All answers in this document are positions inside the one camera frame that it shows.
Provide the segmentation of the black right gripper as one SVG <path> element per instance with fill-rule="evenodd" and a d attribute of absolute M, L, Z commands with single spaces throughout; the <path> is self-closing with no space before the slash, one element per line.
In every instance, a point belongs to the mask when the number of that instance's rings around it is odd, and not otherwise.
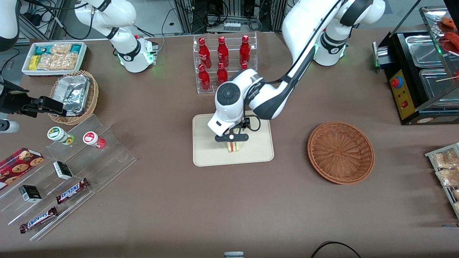
<path fill-rule="evenodd" d="M 41 96 L 41 107 L 33 103 L 36 98 L 28 96 L 29 90 L 9 81 L 1 81 L 0 111 L 6 114 L 26 115 L 37 117 L 38 113 L 51 113 L 57 116 L 67 116 L 63 103 L 47 96 Z"/>

